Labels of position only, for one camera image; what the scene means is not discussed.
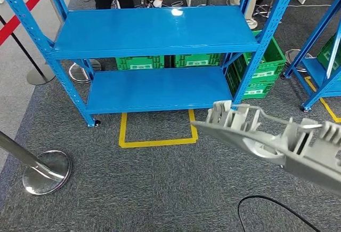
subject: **blue shelf board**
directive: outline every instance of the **blue shelf board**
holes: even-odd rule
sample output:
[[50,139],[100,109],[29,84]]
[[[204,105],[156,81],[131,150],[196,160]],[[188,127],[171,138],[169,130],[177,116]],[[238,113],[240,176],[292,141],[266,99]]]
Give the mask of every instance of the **blue shelf board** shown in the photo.
[[210,108],[230,100],[220,67],[116,70],[95,73],[89,114]]
[[[321,87],[326,75],[326,70],[316,58],[303,59],[302,63],[307,69],[307,73],[312,79],[317,87]],[[336,92],[339,92],[341,96],[341,81],[336,81],[327,92],[322,97],[334,97]]]
[[70,11],[56,59],[253,52],[259,43],[238,6]]

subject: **floor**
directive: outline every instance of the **floor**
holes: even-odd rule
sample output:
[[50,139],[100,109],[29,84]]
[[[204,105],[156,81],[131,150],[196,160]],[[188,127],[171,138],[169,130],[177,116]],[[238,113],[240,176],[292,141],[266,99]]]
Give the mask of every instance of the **floor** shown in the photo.
[[[6,2],[0,4],[0,14],[5,21],[14,15]],[[32,15],[46,36],[54,39],[60,22],[50,0],[41,0],[32,10]],[[35,63],[45,64],[42,56],[21,25],[14,34]],[[26,81],[27,73],[33,66],[11,37],[0,46],[0,53],[3,67],[0,70],[0,120],[3,121],[0,124],[0,131],[14,139],[33,93],[34,86]],[[7,156],[6,152],[0,149],[0,171]]]
[[[308,0],[307,4],[331,2]],[[69,7],[91,9],[94,2],[71,0]],[[275,38],[284,51],[302,46],[326,9],[290,7]],[[260,28],[263,22],[260,20]],[[333,21],[312,54],[330,37],[336,23]],[[106,68],[112,63],[101,62]],[[87,85],[75,87],[86,96]],[[13,95],[19,99],[23,92]],[[341,221],[341,198],[200,132],[196,144],[121,149],[118,147],[119,114],[97,116],[102,124],[89,129],[57,80],[35,87],[31,95],[23,107],[27,110],[17,119],[17,127],[14,127],[19,128],[15,139],[35,154],[50,149],[65,151],[72,158],[73,170],[63,189],[35,197],[26,194],[21,185],[24,167],[8,157],[0,180],[0,231],[242,231],[236,207],[241,198],[250,194],[287,204],[321,231],[338,231]],[[311,113],[300,111],[304,98],[306,95],[293,78],[278,80],[266,99],[247,102],[262,106],[269,115],[293,116],[297,122],[303,117],[330,120],[319,102]],[[339,98],[327,101],[341,116]],[[206,110],[195,110],[195,115],[202,121]],[[263,126],[270,133],[278,129],[272,124]],[[190,133],[186,111],[128,114],[127,128],[127,141],[188,138]],[[241,213],[247,232],[312,231],[263,200],[245,202]]]

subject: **red retractable belt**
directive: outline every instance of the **red retractable belt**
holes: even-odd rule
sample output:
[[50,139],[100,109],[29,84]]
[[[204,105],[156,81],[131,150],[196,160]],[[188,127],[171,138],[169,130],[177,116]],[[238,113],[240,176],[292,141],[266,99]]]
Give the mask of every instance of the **red retractable belt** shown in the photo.
[[[29,0],[26,3],[29,10],[33,9],[40,0]],[[17,19],[16,15],[11,17],[6,25],[0,30],[0,45],[5,42],[8,37],[9,37],[13,31],[14,31],[20,22]]]

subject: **yellow tape square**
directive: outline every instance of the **yellow tape square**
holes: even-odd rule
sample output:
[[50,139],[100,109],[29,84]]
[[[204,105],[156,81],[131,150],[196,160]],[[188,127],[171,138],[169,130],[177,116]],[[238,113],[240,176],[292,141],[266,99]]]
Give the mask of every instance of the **yellow tape square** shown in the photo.
[[[311,77],[309,76],[306,76],[304,78],[304,80],[306,80],[306,82],[308,83],[309,86],[310,86],[310,88],[312,88],[314,92],[316,91],[316,88],[310,81]],[[341,117],[336,117],[330,107],[328,104],[327,104],[327,102],[323,99],[323,98],[320,98],[321,103],[322,103],[322,105],[324,106],[324,108],[327,110],[327,112],[330,113],[330,115],[333,118],[333,120],[336,123],[341,123]]]
[[[193,109],[189,109],[188,114],[189,122],[195,121]],[[158,147],[170,145],[183,145],[196,143],[198,140],[198,131],[195,127],[190,124],[192,138],[186,139],[171,139],[171,140],[152,140],[152,141],[135,141],[125,142],[125,131],[127,129],[127,113],[122,113],[121,117],[121,126],[119,130],[118,145],[121,148],[142,148],[142,147]]]

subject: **green plastic crate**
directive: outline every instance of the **green plastic crate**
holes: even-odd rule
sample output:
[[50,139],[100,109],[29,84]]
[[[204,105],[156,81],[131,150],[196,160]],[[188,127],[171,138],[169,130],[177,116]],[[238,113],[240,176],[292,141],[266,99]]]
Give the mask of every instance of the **green plastic crate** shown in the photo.
[[121,57],[116,64],[118,70],[164,68],[164,56]]
[[[234,66],[229,66],[226,72],[226,80],[232,96],[235,94],[241,82]],[[250,84],[241,98],[245,99],[263,99],[273,86],[274,82],[262,82]]]
[[193,66],[219,66],[223,53],[209,54],[182,54],[175,55],[174,65],[177,68]]
[[[328,40],[321,50],[320,53],[318,54],[318,60],[320,62],[322,66],[324,66],[325,69],[328,67],[328,63],[330,57],[331,47],[333,44],[333,40],[335,38],[335,35],[332,36],[330,39]],[[336,52],[336,56],[335,57],[335,60],[333,64],[332,72],[338,69],[339,66],[341,66],[341,44],[339,45],[339,49]]]
[[229,66],[225,77],[226,78],[226,81],[229,87],[231,94],[234,96],[240,83],[240,80],[238,79],[238,76],[237,75],[235,68],[232,65]]
[[[260,31],[253,31],[253,34],[257,35],[259,32]],[[241,80],[251,56],[252,53],[244,53],[233,62],[239,80]],[[264,53],[264,56],[261,59],[260,65],[258,65],[257,70],[252,76],[250,83],[273,82],[281,74],[284,64],[284,55],[283,55],[275,38],[272,38]]]

